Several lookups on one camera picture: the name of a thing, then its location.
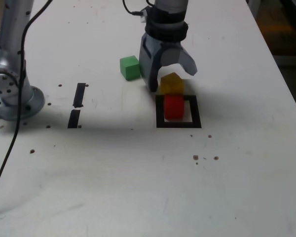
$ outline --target metal robot arm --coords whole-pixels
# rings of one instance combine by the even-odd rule
[[[142,12],[146,20],[146,33],[142,37],[139,63],[141,74],[149,90],[158,88],[161,67],[179,63],[190,75],[197,73],[191,56],[181,46],[188,25],[184,22],[188,0],[155,0],[152,7]]]
[[[34,0],[6,0],[0,29],[0,119],[16,120],[20,80],[21,38]],[[21,119],[39,112],[44,95],[30,85],[24,66]]]

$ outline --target green cube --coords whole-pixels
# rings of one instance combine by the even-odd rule
[[[140,78],[139,61],[135,56],[121,58],[119,64],[120,72],[127,81]]]

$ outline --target black cable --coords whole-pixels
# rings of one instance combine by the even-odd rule
[[[141,11],[130,11],[130,10],[128,10],[128,8],[127,8],[127,6],[126,6],[126,3],[125,3],[125,0],[122,0],[122,1],[123,1],[123,5],[124,5],[125,10],[126,10],[129,14],[131,14],[131,15],[133,15],[133,16],[142,16],[142,15],[143,15],[143,13],[142,13]]]
[[[14,77],[14,75],[12,75],[11,73],[8,73],[8,72],[0,72],[0,74],[9,76],[9,78],[14,82],[14,84],[16,85],[16,87],[19,88],[19,84],[18,84],[16,78]]]
[[[147,2],[147,4],[148,4],[149,6],[154,7],[154,4],[150,3],[149,0],[146,0],[146,2]]]
[[[14,136],[12,138],[10,147],[5,155],[5,158],[3,160],[2,166],[0,168],[0,177],[2,175],[3,169],[5,167],[5,164],[9,158],[9,155],[12,151],[13,145],[15,143],[16,137],[19,132],[20,128],[20,120],[21,120],[21,111],[22,111],[22,88],[24,83],[24,44],[25,44],[25,36],[29,29],[29,27],[32,25],[32,23],[48,8],[48,6],[51,4],[53,0],[48,0],[47,3],[42,7],[42,9],[36,13],[36,15],[28,22],[28,24],[25,26],[23,34],[22,34],[22,41],[21,41],[21,68],[20,68],[20,83],[19,83],[19,94],[18,94],[18,111],[17,111],[17,119],[16,119],[16,127],[14,131]]]

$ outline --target cube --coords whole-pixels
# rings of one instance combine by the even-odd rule
[[[184,98],[183,95],[164,96],[164,118],[168,121],[183,120]]]
[[[160,91],[164,95],[183,95],[184,82],[176,73],[161,78]]]
[[[127,81],[140,78],[139,61],[135,56],[121,58],[119,61],[120,72]]]

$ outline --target white table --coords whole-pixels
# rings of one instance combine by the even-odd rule
[[[202,129],[157,129],[144,82],[123,79],[144,25],[120,0],[55,0],[34,23],[28,75],[52,105],[3,172],[0,237],[296,237],[296,104],[246,2],[191,0],[186,21],[199,72],[159,76],[187,79]],[[82,129],[67,129],[79,82]],[[2,125],[0,166],[14,131]]]

